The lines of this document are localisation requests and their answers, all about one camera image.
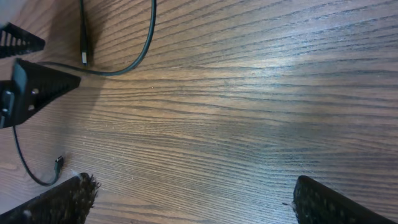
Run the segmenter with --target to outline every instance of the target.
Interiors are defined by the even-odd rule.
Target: black plastic bracket
[[[0,58],[44,49],[45,41],[11,23],[0,27]]]
[[[80,77],[17,58],[11,81],[0,81],[0,129],[22,124],[79,87]]]

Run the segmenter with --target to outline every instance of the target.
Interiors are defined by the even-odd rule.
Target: black plastic part
[[[81,173],[0,215],[2,224],[83,224],[93,207],[99,183]]]
[[[17,58],[11,81],[0,81],[0,129],[22,124],[79,84],[80,77]]]
[[[300,224],[396,224],[304,175],[294,189],[294,210]]]
[[[11,23],[0,29],[0,58],[44,49],[45,41]]]

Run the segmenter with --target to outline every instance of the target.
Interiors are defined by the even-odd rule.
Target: cable connector
[[[55,166],[54,166],[55,173],[60,173],[61,172],[61,169],[63,167],[63,162],[64,162],[64,160],[63,160],[62,156],[58,157],[55,160]]]

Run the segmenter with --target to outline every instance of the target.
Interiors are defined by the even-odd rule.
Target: table surface
[[[85,1],[91,67],[131,63],[150,1]],[[159,0],[145,60],[81,86],[18,126],[43,180],[65,155],[102,183],[87,223],[296,223],[308,175],[398,222],[398,1]],[[80,65],[77,1],[31,0],[23,56]],[[0,61],[1,79],[13,58]],[[0,130],[0,212],[48,190]]]

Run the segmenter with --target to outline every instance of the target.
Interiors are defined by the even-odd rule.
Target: wood grain surface
[[[85,2],[91,67],[131,63],[150,1]],[[59,154],[60,182],[97,176],[88,223],[296,223],[299,175],[398,222],[397,19],[386,0],[159,0],[140,66],[65,70],[81,87],[18,127],[25,158],[44,180]],[[13,23],[47,41],[23,58],[80,64],[77,1],[31,0]],[[0,142],[5,212],[47,188],[10,129]]]

